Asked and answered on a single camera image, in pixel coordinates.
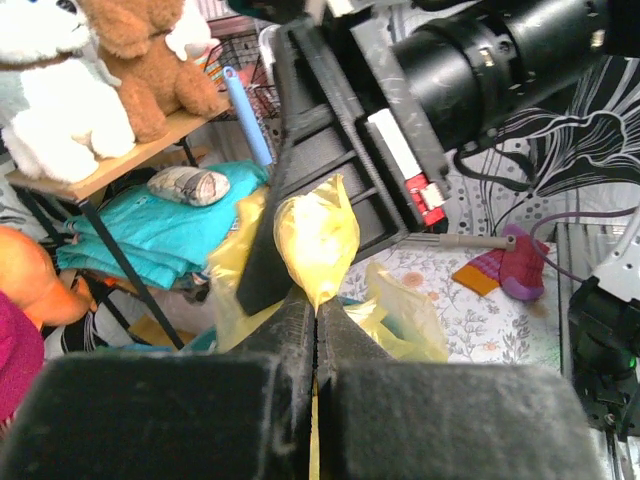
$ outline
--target teal towel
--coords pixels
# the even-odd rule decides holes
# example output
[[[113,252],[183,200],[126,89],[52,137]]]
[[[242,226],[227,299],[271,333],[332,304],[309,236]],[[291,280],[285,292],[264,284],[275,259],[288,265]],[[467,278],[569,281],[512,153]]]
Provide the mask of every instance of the teal towel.
[[[146,185],[127,190],[100,212],[111,235],[142,280],[171,288],[185,273],[202,271],[207,254],[222,243],[236,220],[236,203],[267,180],[266,170],[251,161],[209,167],[227,177],[229,192],[207,207],[193,207],[156,197]],[[85,217],[70,219],[79,234],[75,245],[58,249],[58,266],[88,268],[126,277]]]

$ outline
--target white plush dog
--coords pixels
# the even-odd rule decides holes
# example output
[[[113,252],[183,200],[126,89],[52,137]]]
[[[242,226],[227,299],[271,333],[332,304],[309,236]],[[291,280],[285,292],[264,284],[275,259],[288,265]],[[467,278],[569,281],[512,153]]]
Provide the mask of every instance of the white plush dog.
[[[116,91],[75,52],[91,40],[72,0],[0,0],[0,125],[27,176],[75,183],[134,134]]]

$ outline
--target floral patterned sheet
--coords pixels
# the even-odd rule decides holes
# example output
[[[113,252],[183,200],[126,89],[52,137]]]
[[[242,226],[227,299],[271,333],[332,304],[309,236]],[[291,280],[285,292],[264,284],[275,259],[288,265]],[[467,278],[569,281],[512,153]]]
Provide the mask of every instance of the floral patterned sheet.
[[[555,260],[556,245],[549,258]],[[560,371],[560,315],[557,273],[545,266],[544,296],[527,305],[496,289],[481,298],[454,282],[451,275],[486,250],[442,249],[396,245],[349,270],[340,294],[364,300],[365,269],[369,262],[382,264],[404,285],[429,295],[448,337],[450,362],[535,364]],[[617,478],[607,454],[604,435],[592,430],[603,478]],[[640,478],[640,445],[630,441],[631,460]]]

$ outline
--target black cylinder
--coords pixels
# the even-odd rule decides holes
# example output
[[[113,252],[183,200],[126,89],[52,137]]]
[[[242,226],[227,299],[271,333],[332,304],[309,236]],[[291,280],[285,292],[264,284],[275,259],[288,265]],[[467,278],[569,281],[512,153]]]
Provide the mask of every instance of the black cylinder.
[[[443,148],[577,81],[602,55],[606,0],[483,0],[394,46]]]

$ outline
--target wooden shelf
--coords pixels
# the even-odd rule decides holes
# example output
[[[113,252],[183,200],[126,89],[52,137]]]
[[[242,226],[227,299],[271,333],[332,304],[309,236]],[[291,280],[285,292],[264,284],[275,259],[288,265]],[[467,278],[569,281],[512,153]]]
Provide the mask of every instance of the wooden shelf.
[[[163,138],[155,142],[138,144],[131,152],[122,157],[99,159],[100,167],[98,170],[81,182],[65,184],[48,178],[33,180],[17,170],[6,176],[7,181],[16,187],[53,195],[74,203],[82,202],[165,148],[177,143],[182,137],[207,123],[207,119],[180,110],[167,117],[167,122],[169,133]]]

